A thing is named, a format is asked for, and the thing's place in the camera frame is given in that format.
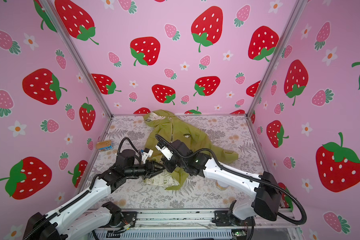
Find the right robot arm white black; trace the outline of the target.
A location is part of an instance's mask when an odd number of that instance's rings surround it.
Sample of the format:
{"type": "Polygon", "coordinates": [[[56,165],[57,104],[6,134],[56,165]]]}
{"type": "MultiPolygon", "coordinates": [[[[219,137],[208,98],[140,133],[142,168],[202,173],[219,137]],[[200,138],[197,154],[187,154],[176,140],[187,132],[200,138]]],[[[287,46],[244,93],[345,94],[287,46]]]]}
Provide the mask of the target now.
{"type": "Polygon", "coordinates": [[[235,218],[245,220],[259,216],[269,221],[282,218],[295,225],[306,223],[307,214],[302,204],[287,190],[281,188],[271,173],[264,172],[259,175],[243,172],[220,163],[211,149],[203,148],[192,152],[179,140],[169,143],[160,135],[156,135],[156,139],[158,140],[156,148],[162,153],[162,162],[168,172],[181,168],[190,176],[216,180],[237,188],[249,196],[248,201],[233,202],[230,211],[235,218]],[[300,220],[294,220],[279,212],[283,194],[299,209],[300,220]]]}

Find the green zip-up jacket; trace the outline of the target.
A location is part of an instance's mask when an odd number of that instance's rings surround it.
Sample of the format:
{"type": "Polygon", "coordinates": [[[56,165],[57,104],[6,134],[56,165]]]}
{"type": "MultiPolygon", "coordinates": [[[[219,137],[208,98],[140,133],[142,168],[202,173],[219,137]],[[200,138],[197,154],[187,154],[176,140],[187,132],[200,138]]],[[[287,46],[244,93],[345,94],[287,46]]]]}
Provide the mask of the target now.
{"type": "Polygon", "coordinates": [[[180,190],[190,176],[203,177],[205,163],[211,158],[224,164],[239,159],[238,153],[213,145],[205,132],[171,112],[150,112],[144,116],[144,121],[153,128],[145,147],[153,150],[152,159],[162,161],[170,176],[178,182],[168,186],[167,191],[180,190]]]}

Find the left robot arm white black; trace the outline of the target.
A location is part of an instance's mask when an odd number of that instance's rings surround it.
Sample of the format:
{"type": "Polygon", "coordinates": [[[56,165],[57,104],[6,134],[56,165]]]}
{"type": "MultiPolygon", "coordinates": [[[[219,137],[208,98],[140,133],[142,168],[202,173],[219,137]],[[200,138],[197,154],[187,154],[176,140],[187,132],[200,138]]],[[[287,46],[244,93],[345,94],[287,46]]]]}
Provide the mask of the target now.
{"type": "Polygon", "coordinates": [[[106,202],[96,211],[83,216],[91,206],[125,184],[128,179],[150,179],[164,171],[164,166],[148,161],[153,151],[144,149],[119,150],[116,162],[106,171],[93,177],[89,187],[65,204],[44,215],[34,214],[27,223],[25,240],[78,240],[103,226],[121,227],[131,224],[113,202],[106,202]]]}

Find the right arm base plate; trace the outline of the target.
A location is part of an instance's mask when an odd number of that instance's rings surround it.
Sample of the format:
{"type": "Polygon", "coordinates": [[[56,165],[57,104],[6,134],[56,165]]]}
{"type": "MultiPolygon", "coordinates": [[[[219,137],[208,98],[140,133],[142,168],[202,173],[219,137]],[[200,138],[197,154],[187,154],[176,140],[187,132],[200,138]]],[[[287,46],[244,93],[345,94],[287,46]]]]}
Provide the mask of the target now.
{"type": "Polygon", "coordinates": [[[228,210],[214,211],[214,216],[212,223],[218,227],[252,227],[256,225],[251,217],[240,220],[228,210]]]}

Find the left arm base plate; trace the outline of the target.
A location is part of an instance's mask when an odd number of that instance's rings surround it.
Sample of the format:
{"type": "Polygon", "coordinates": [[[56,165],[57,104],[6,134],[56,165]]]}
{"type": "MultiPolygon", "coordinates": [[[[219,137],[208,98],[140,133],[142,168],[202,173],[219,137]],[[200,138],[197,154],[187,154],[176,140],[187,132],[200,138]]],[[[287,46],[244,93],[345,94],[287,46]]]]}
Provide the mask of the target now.
{"type": "Polygon", "coordinates": [[[127,211],[113,214],[110,222],[105,225],[106,228],[123,228],[127,225],[128,228],[133,228],[137,220],[138,212],[127,211]]]}

